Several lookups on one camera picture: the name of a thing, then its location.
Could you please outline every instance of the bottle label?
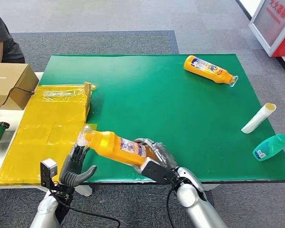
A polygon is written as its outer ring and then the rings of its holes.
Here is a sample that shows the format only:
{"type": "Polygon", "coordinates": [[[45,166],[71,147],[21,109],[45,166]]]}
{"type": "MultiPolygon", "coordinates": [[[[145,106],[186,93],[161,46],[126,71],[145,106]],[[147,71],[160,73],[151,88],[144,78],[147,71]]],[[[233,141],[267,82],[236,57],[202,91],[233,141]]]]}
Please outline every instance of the bottle label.
{"type": "Polygon", "coordinates": [[[270,153],[270,148],[269,142],[263,143],[255,149],[255,155],[258,159],[264,158],[270,153]]]}
{"type": "Polygon", "coordinates": [[[255,154],[258,159],[264,158],[264,156],[266,156],[265,153],[263,153],[261,150],[255,151],[255,154]]]}
{"type": "Polygon", "coordinates": [[[129,153],[135,153],[145,158],[146,147],[136,142],[120,138],[120,149],[129,153]]]}
{"type": "Polygon", "coordinates": [[[204,60],[202,60],[202,59],[200,59],[200,58],[196,58],[196,57],[194,57],[192,60],[191,66],[200,69],[200,70],[214,73],[214,74],[216,74],[216,75],[220,75],[223,71],[223,69],[221,69],[220,67],[218,67],[218,66],[215,66],[215,65],[213,65],[213,64],[210,64],[210,63],[208,63],[206,61],[204,61],[204,60]]]}

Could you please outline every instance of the teal plastic bottle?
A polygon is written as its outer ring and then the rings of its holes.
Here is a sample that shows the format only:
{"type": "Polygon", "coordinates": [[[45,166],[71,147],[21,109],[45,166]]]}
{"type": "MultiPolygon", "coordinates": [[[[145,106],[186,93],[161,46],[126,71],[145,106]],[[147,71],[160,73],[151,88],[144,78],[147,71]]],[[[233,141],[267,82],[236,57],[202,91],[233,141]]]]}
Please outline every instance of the teal plastic bottle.
{"type": "Polygon", "coordinates": [[[285,134],[277,134],[266,139],[257,146],[253,155],[258,161],[261,162],[271,158],[285,147],[285,134]]]}

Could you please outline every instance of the gray carpet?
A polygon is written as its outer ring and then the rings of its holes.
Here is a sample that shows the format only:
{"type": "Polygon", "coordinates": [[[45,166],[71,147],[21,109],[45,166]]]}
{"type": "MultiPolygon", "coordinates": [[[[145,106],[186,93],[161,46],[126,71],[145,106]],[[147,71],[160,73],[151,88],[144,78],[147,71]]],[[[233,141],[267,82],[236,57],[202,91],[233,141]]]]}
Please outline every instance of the gray carpet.
{"type": "Polygon", "coordinates": [[[14,33],[26,62],[44,71],[52,54],[178,54],[174,31],[14,33]]]}
{"type": "MultiPolygon", "coordinates": [[[[27,63],[43,71],[52,54],[177,54],[174,31],[18,33],[27,63]]],[[[169,186],[96,186],[90,197],[75,194],[72,206],[119,219],[122,228],[169,227],[166,210],[169,186]]],[[[29,227],[44,196],[35,189],[0,190],[0,228],[29,227]]],[[[208,198],[213,204],[211,192],[208,198]]],[[[171,197],[171,213],[177,228],[190,227],[185,212],[171,197]]],[[[71,211],[65,228],[107,228],[116,223],[71,211]]]]}
{"type": "MultiPolygon", "coordinates": [[[[75,193],[72,206],[117,218],[121,228],[169,228],[166,200],[169,186],[96,186],[92,196],[75,193]]],[[[0,190],[0,228],[27,228],[45,193],[35,189],[0,190]]],[[[212,202],[211,193],[207,193],[212,202]]],[[[186,212],[170,198],[170,211],[176,228],[190,227],[186,212]]],[[[116,222],[70,211],[64,228],[114,228],[116,222]]]]}

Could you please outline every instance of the black cable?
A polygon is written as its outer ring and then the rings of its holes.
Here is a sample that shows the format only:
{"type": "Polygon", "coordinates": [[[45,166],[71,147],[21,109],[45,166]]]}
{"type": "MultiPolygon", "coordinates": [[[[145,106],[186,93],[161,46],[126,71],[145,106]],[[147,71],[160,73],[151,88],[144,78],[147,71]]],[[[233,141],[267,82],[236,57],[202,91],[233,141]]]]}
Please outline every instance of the black cable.
{"type": "Polygon", "coordinates": [[[170,221],[170,224],[172,228],[174,228],[174,225],[173,223],[172,222],[172,219],[171,219],[171,215],[170,215],[170,211],[169,211],[169,199],[170,199],[170,195],[172,194],[172,191],[174,191],[175,187],[172,187],[169,191],[169,193],[168,193],[168,197],[167,197],[167,201],[166,203],[166,206],[167,208],[167,213],[168,213],[168,217],[169,218],[169,221],[170,221]]]}
{"type": "Polygon", "coordinates": [[[20,89],[20,90],[22,90],[22,91],[24,91],[24,92],[27,92],[27,93],[30,93],[30,95],[33,95],[34,94],[34,91],[28,91],[28,90],[25,90],[25,89],[22,89],[22,88],[20,88],[20,87],[12,87],[12,89],[9,90],[8,94],[6,96],[5,100],[2,103],[2,105],[0,105],[0,109],[1,107],[2,107],[3,105],[5,105],[6,103],[6,101],[8,99],[8,97],[11,95],[11,93],[14,90],[14,89],[20,89]]]}
{"type": "Polygon", "coordinates": [[[92,213],[92,212],[85,212],[85,211],[82,211],[82,210],[79,210],[79,209],[76,209],[76,208],[71,208],[70,207],[69,205],[67,205],[62,201],[61,201],[60,199],[58,199],[57,196],[55,196],[52,191],[52,189],[49,189],[50,192],[51,192],[51,195],[52,195],[54,198],[55,198],[55,200],[57,200],[58,203],[66,207],[66,208],[68,208],[70,210],[73,210],[73,211],[76,211],[76,212],[79,212],[79,213],[82,213],[82,214],[85,214],[85,215],[91,215],[91,216],[96,216],[96,217],[101,217],[101,218],[104,218],[104,219],[109,219],[109,220],[113,220],[113,221],[116,221],[118,223],[118,226],[116,228],[119,228],[120,226],[120,221],[119,221],[118,219],[116,219],[116,218],[112,218],[112,217],[109,217],[109,216],[105,216],[105,215],[99,215],[99,214],[95,214],[95,213],[92,213]]]}

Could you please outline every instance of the white table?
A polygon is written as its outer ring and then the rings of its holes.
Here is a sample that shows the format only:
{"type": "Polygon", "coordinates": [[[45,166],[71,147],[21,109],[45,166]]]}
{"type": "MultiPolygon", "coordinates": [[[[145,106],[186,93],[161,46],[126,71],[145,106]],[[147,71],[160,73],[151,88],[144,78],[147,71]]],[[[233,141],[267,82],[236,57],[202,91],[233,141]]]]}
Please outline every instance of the white table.
{"type": "MultiPolygon", "coordinates": [[[[39,80],[40,80],[43,72],[35,73],[39,80]]],[[[10,127],[6,129],[2,139],[0,140],[0,168],[6,156],[6,153],[9,149],[12,142],[14,140],[15,132],[21,121],[24,110],[0,110],[0,122],[7,122],[10,124],[10,127]]],[[[15,188],[37,188],[46,192],[47,189],[40,185],[13,185],[13,186],[0,186],[0,189],[15,189],[15,188]]],[[[75,189],[81,195],[89,196],[92,194],[92,189],[89,186],[78,186],[75,189]]]]}

